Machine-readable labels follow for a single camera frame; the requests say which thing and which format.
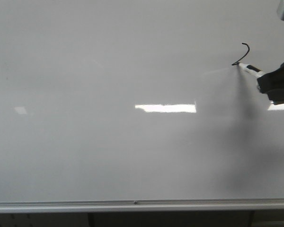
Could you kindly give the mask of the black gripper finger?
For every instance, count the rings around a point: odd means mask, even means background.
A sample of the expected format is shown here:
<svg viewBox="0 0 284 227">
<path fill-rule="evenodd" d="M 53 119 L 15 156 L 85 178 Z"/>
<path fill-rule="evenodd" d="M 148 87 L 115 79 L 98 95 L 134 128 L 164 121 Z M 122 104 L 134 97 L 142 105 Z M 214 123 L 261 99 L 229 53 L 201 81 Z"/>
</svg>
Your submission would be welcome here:
<svg viewBox="0 0 284 227">
<path fill-rule="evenodd" d="M 284 62 L 278 69 L 257 79 L 259 91 L 263 94 L 273 90 L 284 91 Z"/>
<path fill-rule="evenodd" d="M 284 89 L 273 89 L 267 92 L 268 99 L 275 105 L 284 104 Z"/>
</svg>

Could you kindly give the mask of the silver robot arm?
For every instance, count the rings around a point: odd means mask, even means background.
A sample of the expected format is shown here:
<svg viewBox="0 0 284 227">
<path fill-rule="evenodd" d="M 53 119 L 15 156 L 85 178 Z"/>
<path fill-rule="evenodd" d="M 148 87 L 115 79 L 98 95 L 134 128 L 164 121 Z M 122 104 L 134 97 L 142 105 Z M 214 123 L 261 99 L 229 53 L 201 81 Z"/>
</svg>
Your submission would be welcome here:
<svg viewBox="0 0 284 227">
<path fill-rule="evenodd" d="M 284 0 L 278 5 L 277 15 L 284 21 Z M 284 62 L 275 71 L 258 78 L 257 82 L 260 93 L 266 94 L 273 104 L 284 104 Z"/>
</svg>

